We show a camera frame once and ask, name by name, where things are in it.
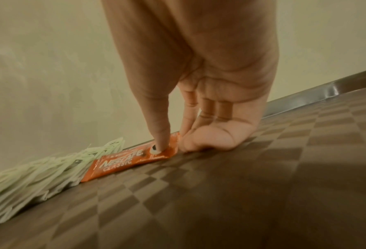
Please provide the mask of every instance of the metal edge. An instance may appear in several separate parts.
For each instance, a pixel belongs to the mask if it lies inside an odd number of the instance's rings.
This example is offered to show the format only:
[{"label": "metal edge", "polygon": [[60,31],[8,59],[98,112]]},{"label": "metal edge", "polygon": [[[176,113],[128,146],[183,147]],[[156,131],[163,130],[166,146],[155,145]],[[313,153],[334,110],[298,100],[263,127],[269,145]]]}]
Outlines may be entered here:
[{"label": "metal edge", "polygon": [[366,71],[313,87],[267,103],[264,118],[328,98],[366,88]]}]

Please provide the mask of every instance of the beige wall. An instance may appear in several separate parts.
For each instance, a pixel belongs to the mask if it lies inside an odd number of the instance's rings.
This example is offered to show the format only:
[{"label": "beige wall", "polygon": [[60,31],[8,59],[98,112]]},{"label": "beige wall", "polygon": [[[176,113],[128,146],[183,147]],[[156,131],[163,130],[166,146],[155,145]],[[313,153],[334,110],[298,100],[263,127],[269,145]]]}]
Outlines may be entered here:
[{"label": "beige wall", "polygon": [[[280,0],[270,100],[366,70],[366,1]],[[172,130],[182,98],[170,97]],[[123,136],[151,139],[98,0],[0,0],[0,171]]]}]

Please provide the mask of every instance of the hand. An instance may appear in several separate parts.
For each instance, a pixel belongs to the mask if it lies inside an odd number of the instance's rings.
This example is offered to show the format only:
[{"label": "hand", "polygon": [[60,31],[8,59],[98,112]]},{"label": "hand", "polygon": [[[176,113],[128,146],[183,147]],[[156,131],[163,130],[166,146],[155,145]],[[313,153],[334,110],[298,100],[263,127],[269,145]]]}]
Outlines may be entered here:
[{"label": "hand", "polygon": [[181,150],[233,149],[255,131],[279,58],[274,2],[103,0],[158,150],[169,143],[176,85],[185,101]]}]

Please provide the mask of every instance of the stack of packets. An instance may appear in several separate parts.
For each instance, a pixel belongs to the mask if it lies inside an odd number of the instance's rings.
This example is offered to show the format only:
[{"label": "stack of packets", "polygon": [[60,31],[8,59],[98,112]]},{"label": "stack of packets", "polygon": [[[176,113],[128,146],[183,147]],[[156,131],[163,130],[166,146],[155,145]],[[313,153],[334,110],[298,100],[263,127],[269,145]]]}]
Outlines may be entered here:
[{"label": "stack of packets", "polygon": [[100,159],[94,160],[81,182],[87,182],[136,165],[170,158],[177,153],[179,139],[178,132],[172,133],[169,147],[162,152],[157,151],[154,142],[147,142],[119,153],[104,155]]},{"label": "stack of packets", "polygon": [[0,173],[0,223],[23,207],[43,202],[61,191],[76,186],[94,160],[121,152],[123,138],[102,147],[87,148],[64,157],[48,157]]}]

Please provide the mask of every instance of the brown checkered table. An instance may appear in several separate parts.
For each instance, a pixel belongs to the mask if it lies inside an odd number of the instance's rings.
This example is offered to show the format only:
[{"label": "brown checkered table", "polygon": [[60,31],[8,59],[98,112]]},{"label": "brown checkered table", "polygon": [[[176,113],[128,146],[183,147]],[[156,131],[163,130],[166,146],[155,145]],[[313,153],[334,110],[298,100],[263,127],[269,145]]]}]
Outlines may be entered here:
[{"label": "brown checkered table", "polygon": [[366,89],[69,189],[0,225],[0,248],[366,249]]}]

